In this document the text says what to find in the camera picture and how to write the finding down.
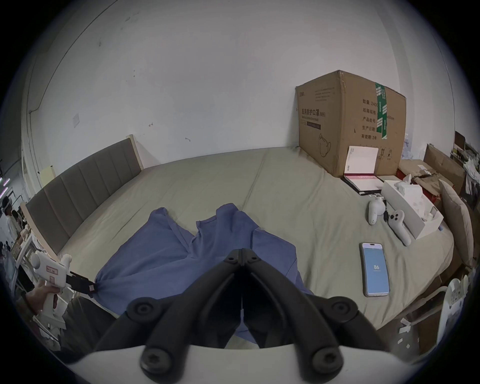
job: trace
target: phone screen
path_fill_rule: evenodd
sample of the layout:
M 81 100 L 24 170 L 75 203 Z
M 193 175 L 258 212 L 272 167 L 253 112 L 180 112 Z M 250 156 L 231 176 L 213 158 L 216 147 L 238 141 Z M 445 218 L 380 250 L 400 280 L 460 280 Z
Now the phone screen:
M 363 262 L 365 272 L 365 292 L 369 296 L 387 295 L 390 292 L 388 284 L 387 265 L 384 251 L 380 244 L 377 248 L 369 248 L 370 244 L 363 244 Z

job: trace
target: notebook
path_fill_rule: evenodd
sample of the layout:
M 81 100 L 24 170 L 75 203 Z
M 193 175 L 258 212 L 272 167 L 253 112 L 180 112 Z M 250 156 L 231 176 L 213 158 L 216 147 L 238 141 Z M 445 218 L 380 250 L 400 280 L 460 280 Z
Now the notebook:
M 351 145 L 348 147 L 343 180 L 360 194 L 380 192 L 384 182 L 376 177 L 378 148 Z

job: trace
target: human hand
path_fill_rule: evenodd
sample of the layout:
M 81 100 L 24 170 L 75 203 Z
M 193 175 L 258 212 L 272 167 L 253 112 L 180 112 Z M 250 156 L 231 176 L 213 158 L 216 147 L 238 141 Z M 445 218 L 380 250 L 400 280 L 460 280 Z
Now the human hand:
M 47 299 L 49 293 L 59 293 L 60 289 L 52 285 L 45 285 L 45 280 L 40 279 L 33 290 L 25 294 L 30 307 L 34 310 L 35 314 L 38 314 L 43 309 L 43 304 Z M 57 307 L 58 296 L 53 297 L 53 308 Z

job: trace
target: green tape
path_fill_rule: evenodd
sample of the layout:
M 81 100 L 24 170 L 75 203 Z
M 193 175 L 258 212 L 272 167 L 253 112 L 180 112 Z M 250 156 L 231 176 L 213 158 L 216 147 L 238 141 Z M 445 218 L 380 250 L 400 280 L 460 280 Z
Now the green tape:
M 377 91 L 377 132 L 382 134 L 382 139 L 387 138 L 387 96 L 385 87 L 375 83 Z

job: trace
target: gray bedsheet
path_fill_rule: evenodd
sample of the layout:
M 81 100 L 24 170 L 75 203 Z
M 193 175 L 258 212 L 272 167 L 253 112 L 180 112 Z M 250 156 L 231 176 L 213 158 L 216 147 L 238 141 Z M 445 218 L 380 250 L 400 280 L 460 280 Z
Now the gray bedsheet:
M 347 296 L 380 328 L 449 264 L 453 236 L 445 223 L 404 247 L 388 224 L 366 221 L 369 197 L 356 194 L 299 148 L 203 156 L 147 168 L 109 197 L 62 249 L 72 271 L 94 279 L 100 268 L 159 207 L 193 234 L 195 221 L 234 203 L 260 227 L 294 244 L 305 286 L 323 297 Z M 390 294 L 362 292 L 359 244 L 384 246 Z

